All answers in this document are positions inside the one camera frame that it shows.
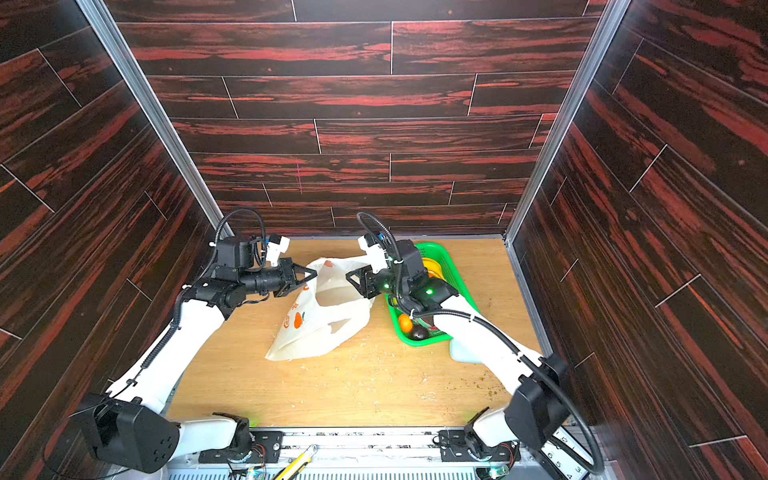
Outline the small orange fruit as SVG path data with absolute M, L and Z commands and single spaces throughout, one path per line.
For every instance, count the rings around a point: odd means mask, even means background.
M 410 335 L 414 327 L 413 320 L 406 314 L 398 316 L 398 325 L 401 332 L 405 335 Z

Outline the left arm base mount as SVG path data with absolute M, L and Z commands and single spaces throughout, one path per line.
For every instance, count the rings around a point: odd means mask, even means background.
M 204 450 L 199 453 L 201 464 L 269 464 L 280 457 L 284 434 L 279 430 L 256 430 L 246 417 L 214 412 L 215 417 L 234 420 L 236 428 L 229 446 L 223 449 Z

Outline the dark purple fruit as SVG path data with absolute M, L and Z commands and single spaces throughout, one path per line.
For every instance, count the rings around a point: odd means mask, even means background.
M 430 331 L 422 325 L 414 325 L 408 336 L 413 341 L 424 341 L 430 338 Z

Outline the yellow utility knife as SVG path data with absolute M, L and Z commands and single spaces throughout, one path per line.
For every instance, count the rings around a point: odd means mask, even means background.
M 319 447 L 317 444 L 311 444 L 303 453 L 301 453 L 296 459 L 290 462 L 285 468 L 283 468 L 275 477 L 274 480 L 292 480 L 295 479 L 302 470 L 309 465 Z

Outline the green plastic basket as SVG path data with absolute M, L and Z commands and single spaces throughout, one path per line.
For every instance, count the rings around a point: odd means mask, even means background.
M 424 260 L 429 259 L 433 263 L 439 264 L 442 278 L 446 280 L 451 286 L 456 288 L 473 308 L 477 308 L 477 305 L 474 302 L 474 299 L 472 298 L 472 295 L 465 282 L 463 281 L 449 252 L 442 245 L 433 242 L 423 242 L 417 243 L 416 248 L 420 251 Z M 450 346 L 453 346 L 452 337 L 445 332 L 437 330 L 434 327 L 428 327 L 428 338 L 423 340 L 412 339 L 401 329 L 399 317 L 402 312 L 391 305 L 388 306 L 388 311 L 392 320 L 395 334 L 406 345 L 410 347 L 426 347 L 440 342 L 448 341 Z

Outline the yellow banana bunch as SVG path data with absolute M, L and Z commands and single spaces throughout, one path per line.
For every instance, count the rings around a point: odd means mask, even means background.
M 442 266 L 436 260 L 423 257 L 422 262 L 427 270 L 428 276 L 431 278 L 445 279 Z

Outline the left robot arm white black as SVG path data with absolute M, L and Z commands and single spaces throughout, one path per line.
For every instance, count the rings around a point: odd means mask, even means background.
M 106 393 L 84 397 L 76 419 L 89 453 L 147 474 L 209 450 L 247 460 L 253 438 L 246 418 L 215 413 L 176 422 L 162 414 L 166 401 L 201 347 L 247 296 L 284 297 L 316 276 L 316 270 L 282 258 L 260 269 L 216 266 L 182 290 L 170 324 L 136 363 Z

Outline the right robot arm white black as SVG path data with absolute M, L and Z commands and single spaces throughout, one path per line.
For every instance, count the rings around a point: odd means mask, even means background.
M 358 240 L 363 264 L 347 273 L 365 298 L 385 295 L 411 319 L 425 318 L 469 350 L 510 393 L 504 408 L 486 408 L 464 428 L 461 449 L 488 461 L 501 445 L 525 447 L 553 477 L 601 475 L 605 461 L 584 416 L 565 393 L 565 363 L 513 340 L 452 285 L 429 275 L 409 240 L 366 234 Z

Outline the white plastic bag orange print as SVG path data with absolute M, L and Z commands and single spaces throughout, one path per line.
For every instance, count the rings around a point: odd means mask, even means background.
M 311 262 L 308 267 L 317 276 L 300 290 L 266 358 L 287 361 L 325 355 L 364 328 L 374 301 L 364 298 L 346 274 L 367 264 L 362 256 Z

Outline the pale blue object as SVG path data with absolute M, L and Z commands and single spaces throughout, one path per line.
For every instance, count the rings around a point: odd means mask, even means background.
M 460 363 L 481 364 L 482 361 L 468 348 L 455 339 L 449 341 L 449 354 L 451 358 Z

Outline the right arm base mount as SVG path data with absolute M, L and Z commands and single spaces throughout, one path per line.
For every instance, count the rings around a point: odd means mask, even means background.
M 521 459 L 519 447 L 515 442 L 503 442 L 495 447 L 488 447 L 480 453 L 472 453 L 470 444 L 465 439 L 465 432 L 459 428 L 439 430 L 432 437 L 432 444 L 438 449 L 443 463 L 460 462 L 504 462 L 514 464 Z

